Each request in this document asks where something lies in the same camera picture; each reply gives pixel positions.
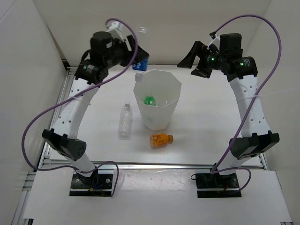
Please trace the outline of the blue label clear plastic bottle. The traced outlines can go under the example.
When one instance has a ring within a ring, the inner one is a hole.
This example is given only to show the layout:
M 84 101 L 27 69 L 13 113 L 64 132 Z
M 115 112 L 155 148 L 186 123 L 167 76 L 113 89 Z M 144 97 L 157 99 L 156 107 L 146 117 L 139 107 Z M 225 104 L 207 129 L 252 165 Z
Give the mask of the blue label clear plastic bottle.
M 136 30 L 136 36 L 138 38 L 139 46 L 146 52 L 149 51 L 149 39 L 148 39 L 148 29 L 146 27 L 138 27 Z M 141 82 L 143 79 L 143 74 L 147 70 L 149 57 L 142 60 L 139 63 L 133 64 L 132 69 L 135 72 L 135 81 Z

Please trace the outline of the green plastic soda bottle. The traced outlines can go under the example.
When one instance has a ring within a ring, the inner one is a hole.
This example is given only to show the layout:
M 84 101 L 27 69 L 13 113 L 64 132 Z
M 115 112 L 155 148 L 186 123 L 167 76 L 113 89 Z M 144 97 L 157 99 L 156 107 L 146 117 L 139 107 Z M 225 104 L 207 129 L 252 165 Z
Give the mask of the green plastic soda bottle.
M 145 105 L 151 105 L 151 106 L 156 106 L 156 100 L 153 96 L 146 96 L 144 99 L 144 104 Z

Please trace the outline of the clear unlabelled plastic bottle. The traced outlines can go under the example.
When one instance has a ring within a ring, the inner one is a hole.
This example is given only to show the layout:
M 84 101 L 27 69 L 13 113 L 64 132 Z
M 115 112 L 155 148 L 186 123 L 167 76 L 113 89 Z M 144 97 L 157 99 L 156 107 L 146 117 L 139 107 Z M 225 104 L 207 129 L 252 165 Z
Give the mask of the clear unlabelled plastic bottle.
M 133 123 L 132 107 L 129 102 L 126 102 L 121 109 L 118 136 L 122 140 L 129 140 L 131 138 Z

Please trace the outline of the orange plastic bottle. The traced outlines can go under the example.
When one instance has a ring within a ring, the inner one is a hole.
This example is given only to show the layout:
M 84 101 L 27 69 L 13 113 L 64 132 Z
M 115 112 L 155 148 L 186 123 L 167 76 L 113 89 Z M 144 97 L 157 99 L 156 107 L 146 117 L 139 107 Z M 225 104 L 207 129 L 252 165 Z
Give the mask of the orange plastic bottle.
M 152 148 L 161 148 L 173 143 L 174 137 L 167 134 L 153 134 L 150 136 L 150 145 Z

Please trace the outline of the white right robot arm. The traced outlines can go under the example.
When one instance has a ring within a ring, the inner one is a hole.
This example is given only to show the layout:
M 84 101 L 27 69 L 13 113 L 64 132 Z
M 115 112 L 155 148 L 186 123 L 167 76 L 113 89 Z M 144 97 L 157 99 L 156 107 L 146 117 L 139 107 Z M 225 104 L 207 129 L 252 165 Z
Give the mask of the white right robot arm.
M 276 145 L 280 138 L 268 125 L 258 97 L 257 67 L 253 57 L 244 57 L 239 33 L 223 34 L 218 38 L 219 47 L 195 41 L 187 56 L 177 65 L 191 68 L 195 58 L 198 65 L 192 75 L 210 78 L 212 71 L 221 71 L 232 88 L 241 119 L 237 138 L 229 141 L 229 148 L 212 169 L 210 181 L 222 187 L 227 175 L 235 173 L 243 163 L 255 158 Z

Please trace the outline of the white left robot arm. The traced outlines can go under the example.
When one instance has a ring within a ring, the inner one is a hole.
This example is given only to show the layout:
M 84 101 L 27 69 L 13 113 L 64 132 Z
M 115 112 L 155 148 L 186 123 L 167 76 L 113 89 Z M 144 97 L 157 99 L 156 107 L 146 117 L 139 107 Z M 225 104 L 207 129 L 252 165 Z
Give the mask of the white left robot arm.
M 42 132 L 43 139 L 66 158 L 82 182 L 92 188 L 98 183 L 95 165 L 85 151 L 87 144 L 79 140 L 78 131 L 89 103 L 108 76 L 110 68 L 120 65 L 128 68 L 148 58 L 139 47 L 135 34 L 123 38 L 118 31 L 99 31 L 90 39 L 90 48 L 82 55 L 75 72 L 71 94 L 53 126 Z

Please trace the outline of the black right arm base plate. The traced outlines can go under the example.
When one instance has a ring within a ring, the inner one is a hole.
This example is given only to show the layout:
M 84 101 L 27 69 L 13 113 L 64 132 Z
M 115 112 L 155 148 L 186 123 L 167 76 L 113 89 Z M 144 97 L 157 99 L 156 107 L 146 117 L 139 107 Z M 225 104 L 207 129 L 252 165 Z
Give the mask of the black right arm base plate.
M 192 180 L 196 181 L 197 198 L 239 198 L 240 186 L 236 173 L 219 175 L 196 173 Z

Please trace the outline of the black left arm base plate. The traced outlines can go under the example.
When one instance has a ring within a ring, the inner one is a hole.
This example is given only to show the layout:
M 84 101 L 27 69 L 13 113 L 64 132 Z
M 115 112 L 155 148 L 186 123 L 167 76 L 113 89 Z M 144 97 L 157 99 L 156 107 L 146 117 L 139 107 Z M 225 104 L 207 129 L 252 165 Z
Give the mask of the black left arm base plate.
M 113 193 L 113 170 L 98 170 L 91 177 L 73 172 L 69 196 L 110 197 Z

